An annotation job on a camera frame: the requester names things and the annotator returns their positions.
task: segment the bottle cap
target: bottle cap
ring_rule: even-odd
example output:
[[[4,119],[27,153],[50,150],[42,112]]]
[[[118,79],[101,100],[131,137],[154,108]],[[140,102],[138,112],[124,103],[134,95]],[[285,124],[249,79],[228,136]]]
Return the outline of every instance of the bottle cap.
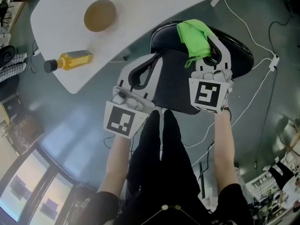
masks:
[[[45,61],[44,70],[46,73],[51,73],[57,69],[57,61],[55,59]]]

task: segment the white table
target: white table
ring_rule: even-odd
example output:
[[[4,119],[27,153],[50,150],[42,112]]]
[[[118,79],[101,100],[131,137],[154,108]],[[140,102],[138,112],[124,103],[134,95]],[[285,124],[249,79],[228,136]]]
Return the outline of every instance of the white table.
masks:
[[[116,5],[118,19],[99,33],[87,30],[83,22],[86,9],[95,1],[40,0],[31,15],[33,34],[45,60],[85,49],[94,55],[89,65],[54,72],[70,93],[77,93],[101,68],[146,32],[204,0],[111,0]]]

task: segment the wristband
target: wristband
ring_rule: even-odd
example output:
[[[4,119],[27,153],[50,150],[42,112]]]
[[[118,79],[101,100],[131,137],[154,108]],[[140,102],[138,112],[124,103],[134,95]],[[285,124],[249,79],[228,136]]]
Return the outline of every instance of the wristband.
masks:
[[[230,121],[231,121],[231,111],[230,111],[229,107],[225,107],[223,110],[227,110],[230,113]]]

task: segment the wire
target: wire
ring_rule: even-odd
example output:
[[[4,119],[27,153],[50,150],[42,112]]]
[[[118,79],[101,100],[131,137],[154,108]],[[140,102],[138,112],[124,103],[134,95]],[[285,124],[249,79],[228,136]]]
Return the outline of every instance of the wire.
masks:
[[[255,69],[257,66],[259,66],[264,60],[270,60],[270,61],[272,61],[272,59],[270,59],[270,58],[264,58],[264,59],[262,59],[254,68],[252,68],[252,69]],[[199,144],[201,144],[205,139],[206,139],[206,137],[207,137],[207,134],[208,134],[208,131],[210,130],[210,127],[212,126],[212,125],[214,125],[214,123],[215,122],[213,122],[212,124],[210,124],[209,125],[209,127],[207,128],[207,131],[206,131],[206,134],[205,134],[205,136],[204,136],[204,138],[200,141],[200,142],[198,142],[198,143],[196,143],[196,144],[194,144],[194,145],[192,145],[192,146],[186,146],[186,145],[184,145],[186,148],[192,148],[192,147],[194,147],[194,146],[197,146],[197,145],[199,145]]]
[[[37,71],[36,66],[35,66],[35,65],[33,64],[33,62],[32,62],[32,57],[33,57],[33,54],[34,54],[34,50],[33,50],[33,45],[34,45],[34,43],[36,43],[35,40],[33,41],[32,46],[31,46],[31,48],[32,48],[32,54],[31,54],[31,56],[30,56],[30,62],[31,62],[31,65],[30,65],[29,63],[28,63],[28,65],[29,65],[29,68],[30,68],[31,72],[34,73],[34,74],[36,74],[36,73],[38,73],[38,71]]]
[[[197,181],[199,181],[199,179],[201,178],[201,176],[204,174],[205,171],[207,171],[209,169],[209,163],[208,163],[208,159],[210,157],[210,148],[215,144],[215,141],[212,141],[212,143],[208,146],[207,148],[207,160],[206,160],[206,168],[200,173]]]
[[[106,139],[113,138],[113,137],[115,137],[115,136],[116,136],[116,135],[111,136],[111,137],[106,137],[105,139],[103,139],[104,146],[107,147],[108,149],[112,149],[112,148],[110,148],[109,146],[106,145],[105,140],[106,140]]]
[[[244,114],[244,112],[250,107],[252,101],[253,101],[254,98],[256,97],[256,95],[257,95],[259,89],[262,87],[263,82],[266,80],[266,78],[267,78],[267,76],[268,76],[268,74],[269,74],[270,72],[271,72],[271,70],[269,70],[269,71],[267,72],[266,76],[264,77],[264,79],[263,79],[261,85],[259,86],[259,88],[258,88],[257,91],[255,92],[255,94],[254,94],[253,98],[251,99],[250,103],[249,103],[248,106],[245,108],[245,110],[240,114],[240,116],[237,118],[237,120],[231,125],[231,127],[232,127],[232,126],[240,119],[240,117]]]
[[[247,24],[244,22],[244,20],[241,19],[239,16],[237,16],[237,15],[229,8],[229,6],[228,6],[226,0],[224,0],[224,2],[225,2],[225,4],[226,4],[227,8],[229,9],[229,11],[231,11],[233,15],[235,15],[238,19],[240,19],[240,20],[245,24],[245,26],[247,27],[247,30],[248,30],[248,32],[249,32],[249,35],[250,35],[252,41],[253,41],[257,46],[262,47],[263,49],[265,49],[265,50],[269,51],[270,53],[272,53],[273,56],[275,56],[275,54],[274,54],[270,49],[265,48],[264,46],[261,46],[261,45],[259,45],[257,42],[254,41],[254,39],[253,39],[253,37],[252,37],[252,34],[251,34],[250,30],[249,30],[249,27],[248,27]]]
[[[252,70],[255,69],[257,66],[259,66],[264,60],[270,60],[270,61],[272,61],[272,59],[270,59],[270,58],[264,58],[255,67],[253,67]]]
[[[291,17],[292,17],[292,16],[289,17],[289,19],[287,20],[286,23],[283,23],[283,24],[282,24],[282,23],[280,23],[280,22],[274,21],[274,22],[272,22],[272,23],[270,24],[270,26],[269,26],[269,41],[270,41],[270,43],[271,43],[272,49],[273,49],[273,51],[274,51],[275,54],[277,54],[277,53],[276,53],[276,51],[275,51],[275,49],[274,49],[274,46],[273,46],[273,43],[272,43],[272,40],[271,40],[271,27],[272,27],[272,25],[275,24],[275,23],[278,23],[280,26],[283,26],[283,27],[284,27],[284,26],[286,26],[286,25],[290,22]]]
[[[258,143],[258,146],[257,146],[256,157],[255,157],[256,162],[257,162],[257,155],[258,155],[259,147],[260,147],[260,145],[261,145],[261,141],[262,141],[262,137],[263,137],[263,129],[264,129],[264,126],[265,126],[265,124],[266,124],[266,120],[267,120],[269,108],[270,108],[270,105],[271,105],[271,100],[272,100],[272,97],[273,97],[273,92],[274,92],[275,82],[276,82],[276,79],[277,79],[277,74],[278,74],[277,67],[275,67],[275,71],[276,71],[276,73],[275,73],[275,78],[274,78],[274,82],[273,82],[273,86],[272,86],[271,97],[270,97],[270,99],[269,99],[267,112],[266,112],[266,115],[265,115],[264,121],[263,121],[263,126],[262,126],[261,136],[260,136],[259,143]]]
[[[261,85],[259,86],[259,88],[257,89],[257,91],[255,92],[253,98],[251,99],[250,103],[248,104],[248,106],[244,109],[244,111],[240,114],[240,116],[235,120],[235,122],[231,125],[231,127],[241,118],[241,116],[245,113],[245,111],[250,107],[251,103],[253,102],[254,98],[256,97],[259,89],[262,87],[262,84],[263,82],[266,80],[268,74],[271,72],[271,70],[269,70],[266,74],[266,76],[264,77]],[[212,147],[214,146],[215,144],[213,144],[211,147],[209,147],[208,151],[206,153],[204,153],[195,163],[193,163],[192,166],[196,165],[206,154],[208,154],[208,152],[212,149]]]
[[[196,143],[196,144],[194,144],[194,145],[192,145],[192,146],[186,146],[186,145],[184,145],[184,146],[185,146],[186,148],[192,148],[192,147],[197,146],[198,144],[202,143],[202,142],[206,139],[207,134],[208,134],[208,131],[210,130],[210,127],[211,127],[212,125],[214,125],[214,124],[215,124],[215,122],[213,122],[212,124],[210,124],[210,126],[208,127],[208,129],[207,129],[207,131],[206,131],[206,134],[205,134],[205,136],[204,136],[204,138],[202,139],[201,142]]]

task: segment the green rag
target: green rag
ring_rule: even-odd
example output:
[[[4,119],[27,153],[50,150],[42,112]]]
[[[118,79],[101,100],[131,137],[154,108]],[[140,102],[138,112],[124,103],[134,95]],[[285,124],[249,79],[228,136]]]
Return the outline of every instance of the green rag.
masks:
[[[207,41],[208,35],[216,36],[208,26],[203,22],[192,19],[177,24],[177,31],[182,43],[185,43],[188,49],[188,60],[185,68],[188,68],[193,61],[210,57],[210,44]]]

